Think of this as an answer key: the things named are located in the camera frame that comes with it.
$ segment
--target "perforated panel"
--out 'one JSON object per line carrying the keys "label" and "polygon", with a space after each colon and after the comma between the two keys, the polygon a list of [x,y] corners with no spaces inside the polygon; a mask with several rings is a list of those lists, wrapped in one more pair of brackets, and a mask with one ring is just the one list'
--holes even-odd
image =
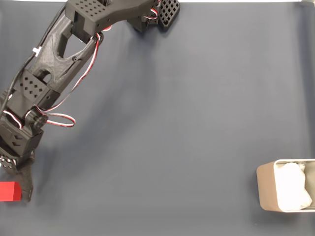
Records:
{"label": "perforated panel", "polygon": [[152,8],[153,0],[115,0],[106,4],[97,0],[68,0],[65,15],[80,24],[76,30],[92,36],[118,21],[145,14]]}
{"label": "perforated panel", "polygon": [[159,24],[166,30],[173,23],[180,9],[177,0],[162,0],[161,10],[159,12]]}
{"label": "perforated panel", "polygon": [[46,85],[35,78],[28,71],[23,73],[17,82],[15,89],[19,90],[28,100],[35,102],[46,89]]}

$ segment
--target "red and white cable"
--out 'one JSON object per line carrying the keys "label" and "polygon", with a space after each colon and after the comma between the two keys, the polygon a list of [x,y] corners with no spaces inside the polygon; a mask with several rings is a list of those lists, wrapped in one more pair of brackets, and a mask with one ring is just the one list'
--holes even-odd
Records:
{"label": "red and white cable", "polygon": [[156,11],[153,8],[150,11],[152,11],[155,14],[155,16],[154,17],[152,17],[152,16],[144,16],[144,18],[147,18],[149,20],[156,20],[158,18],[158,11]]}

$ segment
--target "red block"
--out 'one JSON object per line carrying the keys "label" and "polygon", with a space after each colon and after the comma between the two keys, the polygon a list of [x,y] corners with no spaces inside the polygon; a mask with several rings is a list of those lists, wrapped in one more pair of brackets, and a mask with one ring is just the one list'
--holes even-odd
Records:
{"label": "red block", "polygon": [[20,201],[21,186],[18,182],[0,182],[0,202]]}

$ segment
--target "white zip tie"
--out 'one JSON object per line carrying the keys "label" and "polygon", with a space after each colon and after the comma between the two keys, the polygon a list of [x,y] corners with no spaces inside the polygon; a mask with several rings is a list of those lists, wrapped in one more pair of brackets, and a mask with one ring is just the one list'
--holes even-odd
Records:
{"label": "white zip tie", "polygon": [[37,56],[38,56],[38,54],[39,54],[40,50],[41,50],[41,47],[39,47],[39,48],[33,48],[33,52],[35,52],[35,53],[36,53],[36,54],[35,54],[35,57],[37,57]]}

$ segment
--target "white object in container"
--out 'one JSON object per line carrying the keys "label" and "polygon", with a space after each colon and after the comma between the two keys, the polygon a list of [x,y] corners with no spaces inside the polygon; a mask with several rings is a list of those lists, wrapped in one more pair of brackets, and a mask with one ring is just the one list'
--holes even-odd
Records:
{"label": "white object in container", "polygon": [[312,204],[305,189],[305,165],[286,163],[275,165],[278,205],[282,210],[302,210]]}

